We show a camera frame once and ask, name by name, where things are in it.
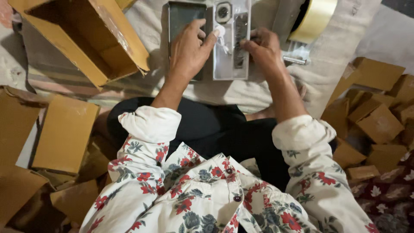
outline tape roll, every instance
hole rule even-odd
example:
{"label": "tape roll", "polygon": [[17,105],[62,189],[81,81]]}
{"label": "tape roll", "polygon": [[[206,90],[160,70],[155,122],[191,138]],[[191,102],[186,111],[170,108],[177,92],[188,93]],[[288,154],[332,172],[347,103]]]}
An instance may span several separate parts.
{"label": "tape roll", "polygon": [[314,42],[328,25],[337,4],[338,0],[310,0],[302,22],[288,39],[306,44]]}

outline maroon floral rug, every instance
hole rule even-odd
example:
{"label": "maroon floral rug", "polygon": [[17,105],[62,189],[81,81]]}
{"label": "maroon floral rug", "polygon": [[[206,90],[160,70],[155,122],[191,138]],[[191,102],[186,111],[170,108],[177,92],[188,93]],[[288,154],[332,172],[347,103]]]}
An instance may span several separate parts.
{"label": "maroon floral rug", "polygon": [[405,233],[414,232],[413,184],[414,150],[401,159],[397,169],[350,187],[379,232]]}

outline floral shirt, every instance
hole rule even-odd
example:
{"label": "floral shirt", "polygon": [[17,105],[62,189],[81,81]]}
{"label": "floral shirt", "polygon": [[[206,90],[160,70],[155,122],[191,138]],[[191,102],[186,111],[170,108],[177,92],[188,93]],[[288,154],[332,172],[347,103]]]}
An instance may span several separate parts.
{"label": "floral shirt", "polygon": [[180,120],[149,106],[119,116],[129,136],[81,233],[236,233],[240,225],[249,233],[378,233],[332,160],[335,131],[326,122],[305,115],[273,130],[290,165],[283,193],[224,154],[205,160],[181,144],[165,161]]}

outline shirt sleeve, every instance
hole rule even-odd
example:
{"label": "shirt sleeve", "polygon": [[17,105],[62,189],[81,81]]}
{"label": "shirt sleeve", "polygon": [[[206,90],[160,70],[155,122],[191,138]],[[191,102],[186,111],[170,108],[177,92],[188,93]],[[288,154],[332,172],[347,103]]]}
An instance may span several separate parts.
{"label": "shirt sleeve", "polygon": [[328,143],[335,136],[328,123],[309,115],[274,128],[273,143],[290,166],[286,192],[302,204],[321,232],[365,232],[372,222],[355,201],[344,171],[332,159]]}
{"label": "shirt sleeve", "polygon": [[117,159],[108,164],[112,183],[90,208],[79,232],[129,232],[145,225],[153,201],[165,193],[164,172],[169,142],[181,115],[169,108],[143,106],[118,117],[129,133]]}

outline person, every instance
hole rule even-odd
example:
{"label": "person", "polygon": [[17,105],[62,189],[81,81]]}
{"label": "person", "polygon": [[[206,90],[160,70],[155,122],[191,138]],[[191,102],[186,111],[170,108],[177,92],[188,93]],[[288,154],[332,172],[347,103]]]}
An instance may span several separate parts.
{"label": "person", "polygon": [[260,28],[241,43],[269,84],[274,119],[182,99],[217,41],[204,24],[194,20],[173,42],[154,99],[126,100],[109,114],[109,133],[123,142],[108,165],[113,182],[80,232],[377,233],[332,160],[335,130],[307,113],[276,34]]}

